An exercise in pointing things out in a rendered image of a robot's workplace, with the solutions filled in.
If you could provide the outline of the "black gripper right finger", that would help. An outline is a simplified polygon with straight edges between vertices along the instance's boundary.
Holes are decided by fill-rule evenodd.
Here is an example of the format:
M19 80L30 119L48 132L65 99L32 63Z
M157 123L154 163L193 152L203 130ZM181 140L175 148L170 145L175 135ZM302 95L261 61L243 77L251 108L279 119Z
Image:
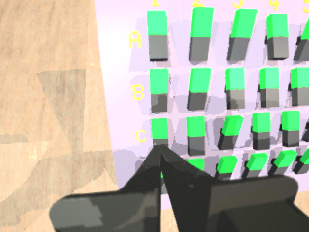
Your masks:
M159 145L161 172L178 232L216 232L221 210L290 199L298 181L287 175L219 180Z

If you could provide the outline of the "pale lavender switch panel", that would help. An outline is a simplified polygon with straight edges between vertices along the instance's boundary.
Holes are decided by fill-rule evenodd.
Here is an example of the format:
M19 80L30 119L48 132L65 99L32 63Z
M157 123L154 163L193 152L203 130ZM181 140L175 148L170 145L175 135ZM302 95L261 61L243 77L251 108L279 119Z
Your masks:
M154 145L309 191L309 0L95 0L118 190Z

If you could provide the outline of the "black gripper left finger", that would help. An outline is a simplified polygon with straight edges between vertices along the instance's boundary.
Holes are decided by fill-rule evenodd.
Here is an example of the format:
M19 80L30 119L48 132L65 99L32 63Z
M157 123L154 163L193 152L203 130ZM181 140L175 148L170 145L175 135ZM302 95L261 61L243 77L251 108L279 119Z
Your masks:
M69 194L50 207L55 232L161 232L159 145L121 189Z

